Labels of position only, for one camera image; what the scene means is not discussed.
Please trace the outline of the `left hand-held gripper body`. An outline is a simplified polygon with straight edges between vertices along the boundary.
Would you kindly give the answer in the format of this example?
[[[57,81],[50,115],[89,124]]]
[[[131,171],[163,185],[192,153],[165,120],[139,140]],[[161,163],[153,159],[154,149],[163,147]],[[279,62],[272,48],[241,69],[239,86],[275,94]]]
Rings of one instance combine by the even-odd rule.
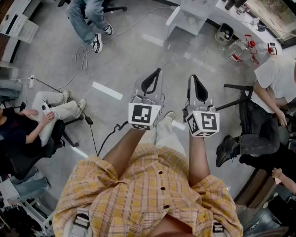
[[[128,123],[134,129],[152,130],[156,127],[157,120],[164,107],[162,70],[154,93],[144,94],[141,89],[142,82],[151,74],[143,75],[136,80],[131,101],[128,104]]]

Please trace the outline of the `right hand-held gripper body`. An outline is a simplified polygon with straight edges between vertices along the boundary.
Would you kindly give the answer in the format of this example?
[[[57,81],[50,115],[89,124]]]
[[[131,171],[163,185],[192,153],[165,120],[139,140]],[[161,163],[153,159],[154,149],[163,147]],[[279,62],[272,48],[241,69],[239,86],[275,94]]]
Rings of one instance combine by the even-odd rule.
[[[194,78],[188,79],[187,102],[183,108],[184,122],[193,137],[210,137],[220,130],[220,115],[211,100],[199,101],[195,96]]]

